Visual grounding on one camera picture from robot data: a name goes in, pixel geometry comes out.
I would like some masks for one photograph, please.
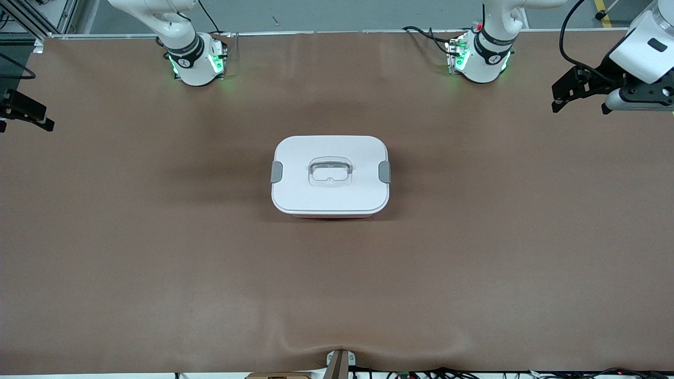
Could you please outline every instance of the metal bracket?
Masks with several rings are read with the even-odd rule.
[[[356,365],[356,355],[346,350],[334,350],[328,354],[328,368],[323,379],[348,379],[348,367]]]
[[[35,40],[33,43],[33,53],[42,54],[44,52],[44,43],[41,40]]]

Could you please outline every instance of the black strap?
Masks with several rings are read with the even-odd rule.
[[[508,56],[510,49],[506,49],[500,53],[491,51],[482,45],[480,42],[480,34],[475,35],[475,52],[478,53],[482,58],[485,59],[487,65],[497,65],[503,61],[505,57]]]
[[[482,33],[482,35],[485,37],[485,40],[487,40],[487,42],[492,43],[492,44],[497,45],[497,46],[512,45],[513,43],[515,43],[515,40],[517,39],[517,37],[515,37],[511,40],[499,40],[499,39],[496,39],[496,38],[490,36],[489,33],[487,33],[487,31],[484,28],[482,30],[480,30],[480,33]]]
[[[167,49],[167,51],[171,55],[171,60],[173,60],[177,65],[182,68],[192,68],[194,67],[194,62],[196,62],[197,59],[199,59],[199,57],[201,57],[204,53],[205,48],[206,46],[204,44],[204,40],[199,37],[199,35],[197,35],[195,40],[189,44],[188,47],[183,49]],[[179,55],[177,53],[177,51],[180,51],[185,54],[190,50],[192,50],[192,52],[186,55]]]

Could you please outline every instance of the black cable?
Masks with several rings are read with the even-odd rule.
[[[566,59],[569,63],[573,63],[574,65],[577,65],[579,67],[582,67],[583,69],[588,70],[589,72],[593,73],[594,75],[597,75],[600,77],[602,80],[605,80],[609,83],[615,83],[615,80],[609,79],[605,75],[603,75],[601,72],[595,70],[594,68],[590,67],[589,65],[576,61],[575,59],[569,57],[569,55],[564,51],[564,35],[566,34],[566,26],[569,24],[569,20],[571,19],[571,16],[576,12],[576,10],[580,7],[581,4],[583,4],[585,0],[578,0],[578,2],[571,8],[569,11],[569,14],[566,15],[566,18],[564,19],[564,22],[561,24],[561,30],[559,31],[559,52],[561,53],[561,56]]]
[[[186,19],[186,20],[189,21],[189,22],[192,22],[192,20],[191,20],[189,17],[185,16],[184,14],[182,14],[182,13],[180,13],[180,12],[175,12],[175,14],[177,14],[178,16],[180,16],[180,17]]]
[[[440,45],[441,42],[442,42],[442,43],[447,43],[447,42],[449,42],[450,40],[444,39],[444,38],[438,38],[438,37],[436,37],[435,34],[433,33],[433,28],[429,28],[429,29],[428,29],[428,33],[426,33],[426,32],[424,32],[423,30],[417,28],[416,26],[405,26],[405,27],[403,28],[403,30],[405,30],[405,31],[407,31],[407,32],[409,32],[410,30],[414,30],[415,32],[418,32],[418,33],[421,34],[422,36],[424,36],[424,37],[426,37],[426,38],[430,38],[431,40],[433,40],[433,42],[435,42],[435,46],[437,46],[437,48],[439,48],[440,51],[442,51],[443,53],[445,53],[445,54],[447,54],[447,55],[451,55],[451,56],[453,56],[453,57],[458,57],[458,56],[459,56],[459,54],[457,54],[457,53],[451,53],[451,52],[445,50],[445,48],[442,47],[442,46]]]
[[[463,371],[463,370],[455,370],[455,369],[447,368],[447,367],[439,368],[439,369],[435,370],[435,373],[441,374],[445,378],[447,377],[446,374],[451,374],[453,377],[455,377],[457,379],[480,379],[471,372]]]
[[[431,38],[432,38],[433,41],[435,42],[435,46],[437,46],[437,48],[439,48],[440,51],[442,51],[443,53],[445,53],[445,54],[447,54],[447,55],[451,55],[451,56],[453,56],[453,57],[458,57],[458,56],[459,56],[458,53],[452,53],[452,52],[449,52],[449,51],[445,50],[444,47],[440,46],[440,43],[438,42],[438,39],[435,37],[435,34],[433,34],[433,28],[428,28],[428,33],[431,35]]]
[[[600,375],[614,375],[614,374],[619,374],[619,375],[626,375],[626,376],[637,376],[640,379],[650,379],[649,375],[643,374],[642,372],[637,372],[633,370],[629,370],[626,368],[621,368],[621,367],[614,367],[614,368],[609,368],[606,369],[602,372],[597,372],[596,374],[592,375],[584,375],[580,372],[570,372],[570,373],[564,373],[564,372],[549,372],[550,375],[545,375],[547,374],[546,372],[543,372],[542,376],[539,377],[539,379],[595,379],[597,376]]]
[[[417,28],[416,26],[405,26],[405,27],[403,28],[403,30],[406,30],[406,31],[408,31],[408,32],[409,32],[410,30],[414,30],[415,32],[418,32],[419,34],[421,34],[422,36],[424,36],[424,37],[426,37],[426,38],[428,38],[428,39],[431,39],[431,40],[433,39],[433,37],[432,37],[430,34],[426,33],[425,31],[423,31],[423,30],[421,30],[421,29],[419,29],[419,28]],[[447,43],[447,42],[450,41],[450,40],[446,40],[446,39],[442,39],[442,38],[436,38],[436,39],[438,40],[438,42],[442,42],[442,43]]]
[[[5,11],[2,9],[0,9],[0,22],[4,22],[2,26],[0,26],[0,30],[6,27],[7,23],[9,22],[9,14],[5,13]]]
[[[202,8],[204,13],[206,13],[206,16],[208,16],[208,19],[211,21],[211,24],[213,24],[213,27],[215,27],[215,31],[211,33],[223,33],[223,31],[221,31],[220,28],[218,27],[218,24],[216,24],[215,21],[213,21],[213,17],[210,16],[210,13],[208,13],[206,7],[204,7],[204,4],[202,4],[202,0],[199,0],[199,6]]]
[[[0,53],[0,58],[3,58],[4,60],[12,63],[13,65],[22,69],[23,71],[28,72],[27,76],[24,76],[24,75],[21,75],[21,76],[0,75],[0,79],[25,79],[25,80],[35,79],[35,77],[36,77],[35,73],[33,71],[31,71],[28,67],[22,65],[21,63],[19,63],[19,62],[15,61],[14,59],[8,57],[7,55],[4,55],[3,53]]]
[[[371,368],[366,368],[366,367],[361,367],[361,366],[349,366],[348,367],[349,372],[355,371],[355,372],[362,372],[362,371],[369,371],[369,372],[388,372],[388,371],[380,371],[380,370],[373,370]]]

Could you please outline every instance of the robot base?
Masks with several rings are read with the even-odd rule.
[[[508,66],[510,53],[503,58],[502,64],[489,65],[475,52],[475,33],[469,31],[457,38],[453,38],[445,44],[445,49],[456,55],[447,55],[447,64],[450,74],[462,74],[471,82],[489,83],[496,78]]]
[[[204,41],[204,52],[191,68],[183,68],[170,59],[175,79],[182,80],[190,86],[205,86],[215,79],[223,79],[227,61],[222,41],[216,40],[210,34],[198,33],[198,35]]]

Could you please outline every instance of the transparent handle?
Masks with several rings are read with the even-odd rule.
[[[351,183],[353,165],[338,156],[323,156],[309,163],[309,182],[315,187],[344,187]]]

